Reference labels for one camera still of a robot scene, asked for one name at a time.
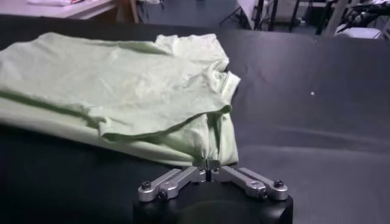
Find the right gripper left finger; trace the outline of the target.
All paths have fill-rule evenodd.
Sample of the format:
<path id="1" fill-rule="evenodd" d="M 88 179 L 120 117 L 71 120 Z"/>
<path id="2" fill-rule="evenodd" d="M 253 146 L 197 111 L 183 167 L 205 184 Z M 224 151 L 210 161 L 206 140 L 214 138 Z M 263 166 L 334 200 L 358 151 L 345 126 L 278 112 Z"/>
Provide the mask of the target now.
<path id="1" fill-rule="evenodd" d="M 142 182 L 137 189 L 137 199 L 149 203 L 156 199 L 176 198 L 185 186 L 206 182 L 207 170 L 206 160 L 181 169 L 171 169 L 154 180 Z"/>

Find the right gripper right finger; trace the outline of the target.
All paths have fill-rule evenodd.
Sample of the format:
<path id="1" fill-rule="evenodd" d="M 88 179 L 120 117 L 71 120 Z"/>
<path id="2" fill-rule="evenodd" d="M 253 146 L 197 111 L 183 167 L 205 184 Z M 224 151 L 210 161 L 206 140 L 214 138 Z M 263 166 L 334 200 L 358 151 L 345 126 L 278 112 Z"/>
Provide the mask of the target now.
<path id="1" fill-rule="evenodd" d="M 282 180 L 271 180 L 245 167 L 234 168 L 222 166 L 218 160 L 207 161 L 211 181 L 232 184 L 252 198 L 270 198 L 285 201 L 288 198 L 288 187 Z"/>

